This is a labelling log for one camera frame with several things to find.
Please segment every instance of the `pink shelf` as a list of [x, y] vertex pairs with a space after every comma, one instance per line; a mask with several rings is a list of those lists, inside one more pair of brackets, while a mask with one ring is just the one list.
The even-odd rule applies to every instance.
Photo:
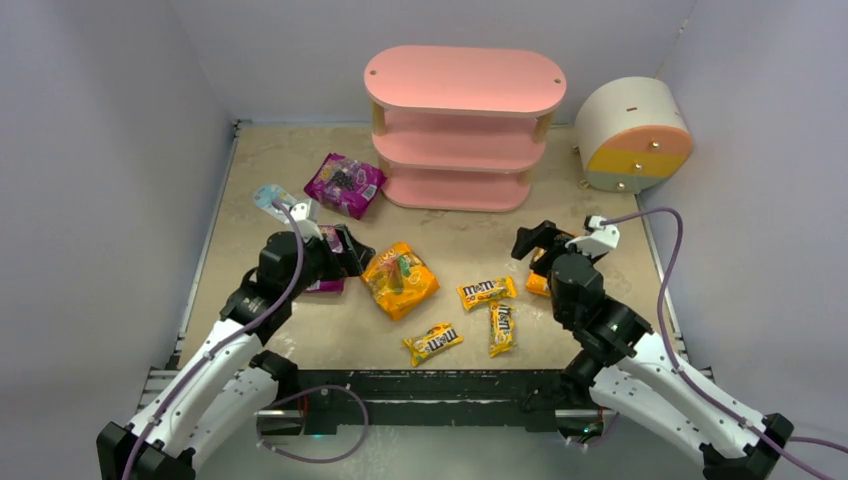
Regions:
[[508, 212], [530, 193], [518, 174], [392, 169], [383, 193], [401, 207]]
[[545, 151], [533, 143], [535, 122], [525, 118], [386, 112], [385, 135], [374, 147], [398, 166], [480, 172], [520, 172]]
[[526, 50], [404, 45], [371, 59], [365, 88], [387, 109], [539, 117], [562, 101], [565, 75]]

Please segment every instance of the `orange candy bag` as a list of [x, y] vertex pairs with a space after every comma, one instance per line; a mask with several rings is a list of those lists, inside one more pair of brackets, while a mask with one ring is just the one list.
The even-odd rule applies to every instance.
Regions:
[[439, 281], [405, 242], [374, 257], [361, 275], [377, 305], [398, 321], [439, 289]]

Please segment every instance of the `candy wrapper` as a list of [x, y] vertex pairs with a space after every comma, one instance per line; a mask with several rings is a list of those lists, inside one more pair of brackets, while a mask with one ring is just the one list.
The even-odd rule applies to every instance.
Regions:
[[491, 315], [489, 356], [494, 357], [515, 347], [515, 321], [512, 319], [512, 307], [503, 303], [490, 303], [489, 313]]
[[[330, 250], [334, 253], [341, 253], [344, 251], [342, 247], [342, 241], [339, 240], [339, 236], [336, 233], [336, 228], [331, 225], [319, 225], [318, 229], [321, 230], [321, 234], [324, 235], [324, 238], [327, 240], [327, 243], [330, 245]], [[344, 279], [341, 280], [318, 280], [313, 283], [306, 290], [306, 293], [320, 293], [320, 292], [341, 292], [344, 290]]]
[[325, 207], [359, 220], [385, 181], [379, 168], [331, 153], [303, 191]]
[[404, 242], [374, 257], [361, 278], [377, 305], [394, 321], [439, 289], [436, 277]]
[[[533, 260], [531, 260], [530, 263], [542, 258], [542, 255], [544, 254], [544, 248], [537, 248], [536, 252], [533, 254]], [[551, 296], [551, 292], [548, 289], [548, 279], [541, 275], [536, 275], [532, 270], [530, 271], [530, 275], [527, 277], [527, 284], [525, 285], [525, 288], [527, 288], [527, 291], [530, 293], [544, 295], [546, 297]]]
[[412, 366], [417, 367], [421, 362], [448, 348], [459, 345], [465, 340], [456, 333], [450, 323], [440, 323], [420, 337], [404, 338], [403, 345], [412, 354]]
[[456, 291], [459, 292], [459, 298], [465, 310], [471, 310], [477, 305], [492, 300], [515, 298], [517, 294], [512, 277], [498, 277], [480, 283], [460, 285]]

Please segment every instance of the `gray wall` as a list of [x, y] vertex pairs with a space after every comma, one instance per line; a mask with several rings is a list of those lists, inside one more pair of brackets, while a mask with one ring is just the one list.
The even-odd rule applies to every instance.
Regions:
[[[648, 206], [686, 222], [671, 288], [695, 363], [798, 433], [848, 443], [848, 3], [698, 2], [668, 61], [695, 152]], [[670, 253], [673, 221], [653, 219]], [[839, 477], [846, 459], [793, 446]], [[777, 479], [808, 478], [788, 462]]]
[[173, 348], [228, 119], [166, 0], [0, 2], [0, 65], [0, 471], [91, 479]]
[[399, 44], [536, 50], [568, 79], [558, 121], [627, 75], [653, 76], [694, 0], [173, 0], [239, 118], [370, 120], [362, 73]]

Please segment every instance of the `tabletop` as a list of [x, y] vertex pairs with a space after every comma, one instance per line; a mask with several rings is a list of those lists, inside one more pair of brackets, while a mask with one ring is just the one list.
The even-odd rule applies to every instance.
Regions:
[[[524, 290], [529, 258], [510, 258], [516, 230], [551, 220], [563, 230], [580, 233], [586, 215], [617, 217], [637, 210], [632, 195], [579, 188], [583, 176], [580, 159], [571, 153], [574, 140], [570, 128], [551, 129], [546, 151], [533, 171], [530, 195], [509, 213], [405, 209], [382, 195], [362, 220], [323, 210], [319, 223], [345, 223], [357, 240], [378, 252], [407, 242], [436, 275], [441, 289], [397, 322], [377, 306], [357, 278], [347, 280], [342, 294], [304, 293], [266, 348], [305, 369], [411, 368], [402, 339], [451, 322], [464, 342], [419, 368], [565, 367], [580, 347], [553, 320], [550, 300]], [[206, 338], [244, 272], [256, 266], [268, 236], [283, 229], [254, 205], [256, 189], [275, 183], [305, 198], [304, 185], [329, 152], [377, 164], [368, 126], [249, 126], [241, 131], [197, 286], [181, 365]], [[608, 294], [656, 328], [659, 278], [644, 227], [634, 220], [620, 225], [620, 230], [618, 248], [597, 264], [598, 270]], [[490, 358], [489, 311], [481, 306], [466, 312], [456, 288], [505, 275], [519, 287], [518, 297], [508, 301], [515, 307], [518, 346]]]

